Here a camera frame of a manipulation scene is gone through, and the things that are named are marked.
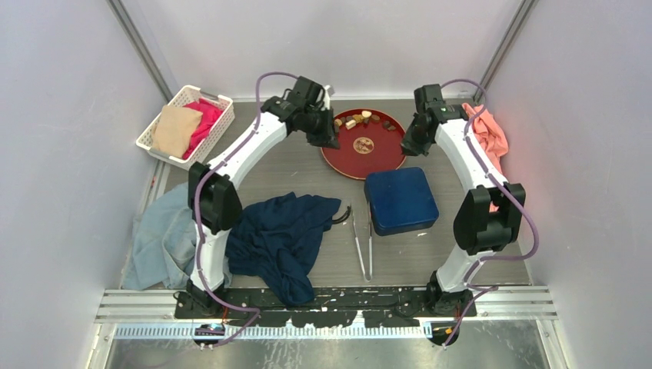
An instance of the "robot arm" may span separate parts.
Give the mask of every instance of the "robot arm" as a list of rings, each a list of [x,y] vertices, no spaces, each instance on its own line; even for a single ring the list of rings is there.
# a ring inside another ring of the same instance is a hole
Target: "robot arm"
[[[242,213],[242,204],[237,190],[243,178],[254,165],[277,143],[283,141],[293,131],[306,133],[308,143],[313,146],[339,148],[333,128],[333,109],[330,106],[329,86],[299,77],[284,96],[274,96],[262,106],[260,119],[254,121],[229,148],[207,165],[195,163],[188,173],[188,205],[194,210],[195,192],[199,181],[215,167],[201,189],[199,206],[201,210],[202,232],[205,243],[201,257],[206,285],[218,289],[224,281],[224,255],[229,230]],[[198,293],[201,301],[205,288],[197,268],[191,275],[188,292]]]
[[[452,308],[465,306],[473,297],[468,290],[473,275],[468,273],[475,262],[501,251],[518,236],[521,213],[501,194],[488,174],[521,204],[525,202],[525,190],[520,184],[508,183],[491,164],[473,130],[468,129],[469,117],[464,109],[447,104],[440,85],[418,88],[414,100],[417,112],[401,142],[403,153],[427,155],[430,146],[436,143],[451,160],[467,193],[453,223],[456,245],[427,286],[434,312],[451,316]],[[497,210],[491,210],[492,204]]]

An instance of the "white basket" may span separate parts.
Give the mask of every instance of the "white basket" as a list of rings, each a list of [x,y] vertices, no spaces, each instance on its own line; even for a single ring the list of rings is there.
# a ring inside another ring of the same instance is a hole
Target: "white basket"
[[[181,158],[175,158],[174,156],[168,156],[163,152],[151,148],[151,133],[154,127],[156,127],[158,119],[161,117],[160,113],[147,127],[147,129],[145,129],[145,132],[143,132],[142,135],[138,138],[136,145],[139,148],[147,150],[151,156],[185,170],[188,170],[196,161],[203,161],[206,159],[206,156],[208,156],[208,153],[211,152],[220,137],[224,134],[226,128],[228,128],[228,126],[231,125],[231,122],[233,122],[235,119],[235,114],[233,112],[233,100],[230,98],[222,95],[210,95],[205,92],[201,92],[199,88],[190,85],[184,86],[180,92],[176,94],[172,101],[168,103],[168,105],[183,107],[184,105],[189,104],[193,101],[199,101],[199,98],[203,98],[204,100],[209,101],[211,104],[220,108],[220,110],[223,112],[220,115],[220,118],[218,118],[218,121],[216,121],[215,124],[211,127],[211,131],[208,133],[208,136],[201,140],[199,145],[197,145],[188,159],[183,160]]]

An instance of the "red tray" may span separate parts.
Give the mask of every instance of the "red tray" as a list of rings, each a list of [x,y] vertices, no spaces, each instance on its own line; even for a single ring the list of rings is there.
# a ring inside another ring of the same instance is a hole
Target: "red tray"
[[[380,119],[369,118],[369,123],[358,123],[351,129],[346,129],[346,117],[361,114],[363,110],[370,111]],[[405,161],[401,151],[401,140],[405,130],[396,119],[382,111],[373,109],[353,109],[344,111],[335,119],[343,122],[338,140],[340,149],[322,148],[321,154],[326,162],[340,174],[349,178],[364,180],[370,173],[398,169]],[[396,127],[388,131],[383,123],[389,121]]]

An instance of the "light blue cloth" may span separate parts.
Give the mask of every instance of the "light blue cloth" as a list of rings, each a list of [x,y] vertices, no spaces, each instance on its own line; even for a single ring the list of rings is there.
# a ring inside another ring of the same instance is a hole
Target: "light blue cloth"
[[[188,208],[188,183],[180,184],[154,201],[134,224],[134,245],[122,287],[144,290],[157,283],[185,288],[195,261],[195,222]],[[228,262],[225,287],[231,281]]]

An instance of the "salmon pink cloth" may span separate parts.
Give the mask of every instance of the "salmon pink cloth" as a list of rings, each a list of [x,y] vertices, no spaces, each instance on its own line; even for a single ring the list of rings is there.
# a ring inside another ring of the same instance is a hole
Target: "salmon pink cloth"
[[[477,111],[480,111],[482,105],[474,108],[464,103],[462,104],[462,108],[464,108],[470,117]],[[473,133],[475,133],[475,138],[480,142],[480,146],[489,157],[489,161],[502,174],[501,156],[504,156],[509,151],[505,132],[496,123],[494,116],[488,110],[485,110],[479,117],[475,118],[472,128]]]

